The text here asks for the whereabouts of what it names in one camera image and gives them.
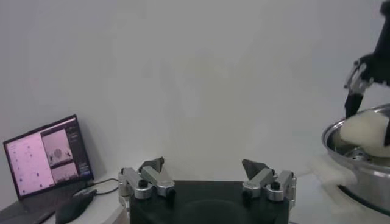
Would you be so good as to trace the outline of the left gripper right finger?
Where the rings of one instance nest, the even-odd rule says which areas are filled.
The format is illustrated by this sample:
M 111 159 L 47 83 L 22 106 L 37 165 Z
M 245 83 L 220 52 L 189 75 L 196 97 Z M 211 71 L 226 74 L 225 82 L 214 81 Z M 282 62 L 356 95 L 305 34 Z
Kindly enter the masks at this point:
M 248 177 L 242 183 L 244 201 L 252 201 L 265 195 L 269 201 L 287 201 L 289 209 L 295 207 L 297 178 L 292 171 L 283 170 L 277 174 L 265 163 L 248 159 L 242 160 L 242 165 Z

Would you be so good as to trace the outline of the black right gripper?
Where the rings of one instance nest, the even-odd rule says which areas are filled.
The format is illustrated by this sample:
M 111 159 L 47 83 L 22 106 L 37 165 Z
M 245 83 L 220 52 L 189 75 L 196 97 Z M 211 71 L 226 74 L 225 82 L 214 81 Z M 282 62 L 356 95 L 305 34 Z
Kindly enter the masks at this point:
M 373 83 L 389 86 L 389 0 L 382 2 L 380 13 L 385 20 L 373 53 L 353 63 L 344 84 L 344 89 L 348 90 L 344 104 L 346 119 L 357 114 L 366 89 Z M 390 121 L 384 136 L 384 146 L 389 145 Z

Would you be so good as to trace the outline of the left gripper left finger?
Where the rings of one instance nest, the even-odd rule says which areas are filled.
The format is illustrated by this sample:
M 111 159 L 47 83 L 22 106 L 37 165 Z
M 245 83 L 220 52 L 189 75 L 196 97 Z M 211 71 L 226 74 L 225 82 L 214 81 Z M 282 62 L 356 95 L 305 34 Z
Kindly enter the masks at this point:
M 164 157 L 144 161 L 138 169 L 124 167 L 118 174 L 119 196 L 135 197 L 137 200 L 151 198 L 153 191 L 158 196 L 171 200 L 176 196 L 176 184 L 161 174 Z

